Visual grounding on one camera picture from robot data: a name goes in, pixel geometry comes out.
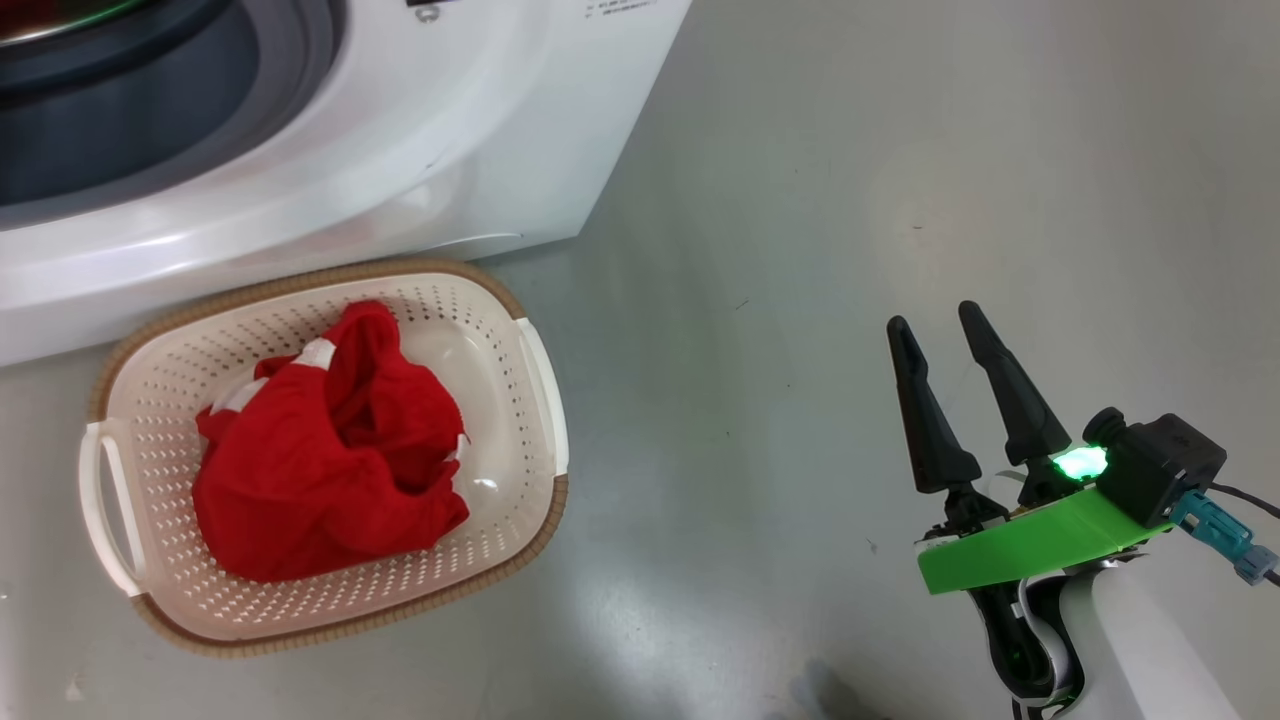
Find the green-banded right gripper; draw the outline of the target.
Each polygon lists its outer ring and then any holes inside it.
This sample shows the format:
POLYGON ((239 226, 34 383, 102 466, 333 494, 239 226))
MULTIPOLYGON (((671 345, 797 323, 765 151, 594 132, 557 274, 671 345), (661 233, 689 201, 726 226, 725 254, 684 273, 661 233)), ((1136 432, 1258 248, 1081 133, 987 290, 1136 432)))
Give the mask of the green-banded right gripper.
MULTIPOLYGON (((1021 466, 1068 450, 1071 437, 974 301, 957 314, 974 361, 986 372, 1007 438, 1009 462, 1021 466)), ((902 428, 916 492, 972 492, 977 459, 957 442, 929 383, 929 364, 904 316, 886 327, 902 428)), ((1171 529, 1144 528, 1105 498, 1093 482, 1106 451, 1085 446, 1053 459, 1074 495, 1016 515, 993 529, 916 543, 916 565, 931 594, 970 591, 1064 570, 1140 544, 1171 529)))

